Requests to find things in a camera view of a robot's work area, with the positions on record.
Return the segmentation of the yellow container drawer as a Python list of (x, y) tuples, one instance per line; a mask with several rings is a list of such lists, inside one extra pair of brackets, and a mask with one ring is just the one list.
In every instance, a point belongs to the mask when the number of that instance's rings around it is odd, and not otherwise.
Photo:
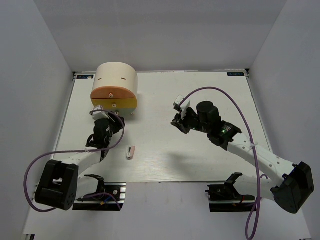
[(101, 105), (104, 109), (136, 109), (138, 106), (137, 98), (105, 98), (91, 99), (94, 106)]

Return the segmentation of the orange container drawer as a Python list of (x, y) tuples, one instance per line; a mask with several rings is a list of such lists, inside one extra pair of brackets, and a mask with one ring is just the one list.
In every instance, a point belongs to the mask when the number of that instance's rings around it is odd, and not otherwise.
[(101, 86), (92, 90), (91, 99), (133, 99), (136, 95), (129, 89), (119, 86)]

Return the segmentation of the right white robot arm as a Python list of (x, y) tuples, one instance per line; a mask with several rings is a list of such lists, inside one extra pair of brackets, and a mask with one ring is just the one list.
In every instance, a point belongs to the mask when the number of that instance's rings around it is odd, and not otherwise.
[(212, 102), (202, 101), (193, 110), (190, 102), (180, 95), (173, 106), (178, 113), (171, 122), (172, 126), (184, 134), (191, 130), (206, 134), (215, 146), (258, 167), (267, 176), (258, 179), (235, 172), (224, 183), (208, 186), (206, 193), (212, 203), (240, 203), (261, 196), (274, 201), (286, 212), (296, 214), (315, 190), (308, 164), (303, 161), (295, 164), (252, 144), (240, 128), (221, 119)]

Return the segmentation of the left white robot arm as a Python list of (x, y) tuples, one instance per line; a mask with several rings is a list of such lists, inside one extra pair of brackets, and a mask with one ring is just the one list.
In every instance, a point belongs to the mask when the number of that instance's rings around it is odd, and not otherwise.
[(93, 134), (87, 139), (87, 150), (70, 150), (74, 156), (63, 161), (49, 160), (35, 191), (35, 202), (53, 209), (69, 210), (76, 200), (79, 175), (102, 162), (109, 151), (111, 138), (125, 130), (125, 120), (113, 112), (105, 113), (94, 122)]

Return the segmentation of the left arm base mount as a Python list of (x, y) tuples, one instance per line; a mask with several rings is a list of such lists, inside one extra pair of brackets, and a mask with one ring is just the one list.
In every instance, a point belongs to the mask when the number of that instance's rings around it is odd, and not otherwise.
[(106, 182), (96, 174), (86, 174), (78, 179), (74, 211), (117, 212), (125, 203), (126, 183)]

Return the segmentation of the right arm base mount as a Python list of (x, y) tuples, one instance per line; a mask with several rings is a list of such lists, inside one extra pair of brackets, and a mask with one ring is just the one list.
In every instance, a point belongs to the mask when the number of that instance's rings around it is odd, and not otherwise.
[(244, 213), (251, 211), (256, 197), (239, 194), (234, 186), (242, 176), (242, 173), (235, 172), (225, 182), (207, 186), (205, 193), (208, 195), (209, 211), (211, 213)]

